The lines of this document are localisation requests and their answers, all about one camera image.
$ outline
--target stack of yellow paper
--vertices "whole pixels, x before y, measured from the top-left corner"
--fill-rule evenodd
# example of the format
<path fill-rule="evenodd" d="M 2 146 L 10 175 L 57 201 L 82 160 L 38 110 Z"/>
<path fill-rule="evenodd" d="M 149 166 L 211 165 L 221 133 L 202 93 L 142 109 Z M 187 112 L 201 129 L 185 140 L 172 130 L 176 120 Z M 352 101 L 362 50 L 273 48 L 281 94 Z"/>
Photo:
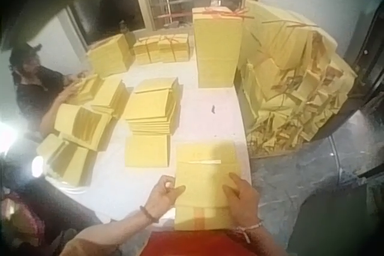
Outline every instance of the stack of yellow paper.
<path fill-rule="evenodd" d="M 175 230 L 231 228 L 223 185 L 236 188 L 229 173 L 241 174 L 231 142 L 180 144 L 176 148 L 176 183 L 185 185 L 177 199 Z"/>
<path fill-rule="evenodd" d="M 44 171 L 52 177 L 73 186 L 85 184 L 91 171 L 91 162 L 96 153 L 87 148 L 60 139 L 50 134 L 37 148 L 44 159 Z"/>
<path fill-rule="evenodd" d="M 242 18 L 226 7 L 193 8 L 200 88 L 231 87 L 238 64 Z"/>
<path fill-rule="evenodd" d="M 147 79 L 134 89 L 123 118 L 135 135 L 172 134 L 178 109 L 177 78 Z"/>
<path fill-rule="evenodd" d="M 168 167 L 169 135 L 132 135 L 125 147 L 126 167 Z"/>
<path fill-rule="evenodd" d="M 81 106 L 62 104 L 56 115 L 55 129 L 63 139 L 97 151 L 111 118 Z"/>
<path fill-rule="evenodd" d="M 160 35 L 139 38 L 133 46 L 136 62 L 138 64 L 149 64 L 160 61 L 158 42 Z"/>
<path fill-rule="evenodd" d="M 335 53 L 336 41 L 304 16 L 246 1 L 238 67 L 253 121 L 253 157 L 310 141 L 338 113 L 356 74 Z"/>
<path fill-rule="evenodd" d="M 92 109 L 120 118 L 128 100 L 128 91 L 119 79 L 106 78 L 92 101 Z"/>
<path fill-rule="evenodd" d="M 188 34 L 162 35 L 158 48 L 163 62 L 183 62 L 190 59 Z"/>
<path fill-rule="evenodd" d="M 82 79 L 80 83 L 77 84 L 79 90 L 67 101 L 67 103 L 82 105 L 90 100 L 93 100 L 102 82 L 102 79 L 100 79 L 100 77 L 96 74 Z"/>
<path fill-rule="evenodd" d="M 88 58 L 100 77 L 127 71 L 134 59 L 122 34 L 95 43 L 88 51 Z"/>

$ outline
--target bracelet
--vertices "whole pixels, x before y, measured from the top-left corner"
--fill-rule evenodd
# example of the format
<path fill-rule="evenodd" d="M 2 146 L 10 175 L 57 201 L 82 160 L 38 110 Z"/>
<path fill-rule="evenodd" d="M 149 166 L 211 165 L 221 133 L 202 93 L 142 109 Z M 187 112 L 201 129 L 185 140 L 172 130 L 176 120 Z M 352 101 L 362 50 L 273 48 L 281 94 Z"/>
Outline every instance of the bracelet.
<path fill-rule="evenodd" d="M 154 218 L 154 217 L 148 212 L 148 210 L 145 209 L 144 206 L 140 206 L 140 210 L 141 210 L 141 212 L 144 213 L 144 215 L 145 215 L 149 220 L 151 220 L 152 223 L 158 223 L 158 219 L 157 219 L 157 218 Z"/>
<path fill-rule="evenodd" d="M 249 236 L 246 234 L 246 231 L 260 228 L 262 225 L 263 225 L 263 222 L 260 221 L 259 223 L 252 225 L 252 226 L 249 226 L 249 227 L 237 227 L 236 230 L 240 231 L 244 235 L 247 243 L 250 244 L 251 240 L 250 240 Z"/>

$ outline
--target black cap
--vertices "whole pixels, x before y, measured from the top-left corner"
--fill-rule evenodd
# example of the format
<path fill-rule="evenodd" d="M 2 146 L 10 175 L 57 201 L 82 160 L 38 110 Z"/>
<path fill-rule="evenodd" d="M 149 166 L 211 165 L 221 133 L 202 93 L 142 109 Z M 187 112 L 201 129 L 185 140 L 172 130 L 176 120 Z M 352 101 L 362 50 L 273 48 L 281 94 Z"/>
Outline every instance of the black cap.
<path fill-rule="evenodd" d="M 41 44 L 32 47 L 28 43 L 23 43 L 12 49 L 10 56 L 10 68 L 20 67 L 32 55 L 36 54 L 41 49 Z"/>

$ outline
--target man in dark shirt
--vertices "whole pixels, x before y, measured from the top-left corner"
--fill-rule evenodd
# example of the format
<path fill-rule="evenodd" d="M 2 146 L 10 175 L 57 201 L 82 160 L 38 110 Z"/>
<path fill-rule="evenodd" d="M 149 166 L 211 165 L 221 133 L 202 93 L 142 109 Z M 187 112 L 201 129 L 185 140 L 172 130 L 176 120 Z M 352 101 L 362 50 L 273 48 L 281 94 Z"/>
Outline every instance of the man in dark shirt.
<path fill-rule="evenodd" d="M 16 87 L 16 101 L 31 131 L 43 137 L 53 132 L 59 106 L 76 92 L 81 74 L 65 76 L 41 66 L 37 52 L 41 45 L 22 44 L 10 56 L 10 70 Z"/>

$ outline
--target floor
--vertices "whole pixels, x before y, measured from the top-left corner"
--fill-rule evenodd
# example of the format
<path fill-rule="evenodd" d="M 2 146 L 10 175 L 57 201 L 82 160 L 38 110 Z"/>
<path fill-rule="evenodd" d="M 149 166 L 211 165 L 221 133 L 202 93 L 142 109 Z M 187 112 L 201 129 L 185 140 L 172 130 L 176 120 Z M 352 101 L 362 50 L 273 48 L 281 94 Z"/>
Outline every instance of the floor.
<path fill-rule="evenodd" d="M 259 188 L 260 217 L 287 246 L 300 205 L 317 191 L 337 189 L 384 163 L 382 107 L 357 111 L 328 138 L 286 156 L 251 160 L 253 186 Z"/>

